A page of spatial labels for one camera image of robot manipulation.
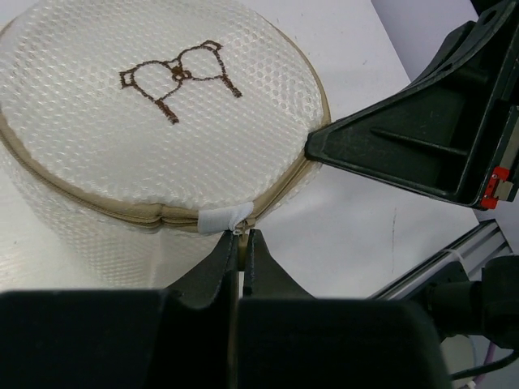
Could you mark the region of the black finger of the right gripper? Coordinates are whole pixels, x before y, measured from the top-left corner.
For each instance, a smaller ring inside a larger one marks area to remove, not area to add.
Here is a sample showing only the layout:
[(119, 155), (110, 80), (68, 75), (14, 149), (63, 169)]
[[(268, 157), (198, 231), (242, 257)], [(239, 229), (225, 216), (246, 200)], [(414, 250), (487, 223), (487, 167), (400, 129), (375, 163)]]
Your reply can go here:
[(455, 29), (408, 87), (312, 132), (306, 157), (420, 195), (476, 206), (487, 170), (477, 149), (495, 82), (484, 58), (493, 34), (475, 22)]

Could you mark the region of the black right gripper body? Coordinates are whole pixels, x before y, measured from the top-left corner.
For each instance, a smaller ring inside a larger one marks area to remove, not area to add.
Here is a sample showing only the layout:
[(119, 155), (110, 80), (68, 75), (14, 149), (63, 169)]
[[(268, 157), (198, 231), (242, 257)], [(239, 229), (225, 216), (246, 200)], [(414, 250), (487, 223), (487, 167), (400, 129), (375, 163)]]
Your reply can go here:
[(468, 206), (491, 210), (512, 202), (518, 192), (518, 2), (473, 1), (475, 29), (483, 39), (470, 59), (482, 72), (483, 106), (477, 114), (478, 134), (471, 152), (466, 185), (474, 193)]

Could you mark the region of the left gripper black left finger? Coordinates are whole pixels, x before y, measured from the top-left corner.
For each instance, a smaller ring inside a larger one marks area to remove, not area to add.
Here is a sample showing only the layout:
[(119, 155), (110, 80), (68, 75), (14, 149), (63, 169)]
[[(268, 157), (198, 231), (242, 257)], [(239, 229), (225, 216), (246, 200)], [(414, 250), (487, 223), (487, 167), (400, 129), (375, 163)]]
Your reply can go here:
[(238, 294), (238, 237), (224, 232), (212, 252), (166, 291), (190, 310), (232, 306)]

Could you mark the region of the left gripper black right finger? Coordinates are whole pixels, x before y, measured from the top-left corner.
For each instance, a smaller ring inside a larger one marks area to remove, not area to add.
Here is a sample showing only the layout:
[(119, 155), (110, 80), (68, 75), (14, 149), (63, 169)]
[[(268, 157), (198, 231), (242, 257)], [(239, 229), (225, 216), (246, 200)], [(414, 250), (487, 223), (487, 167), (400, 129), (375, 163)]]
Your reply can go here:
[(258, 299), (313, 299), (272, 257), (263, 233), (251, 229), (243, 260), (244, 297)]

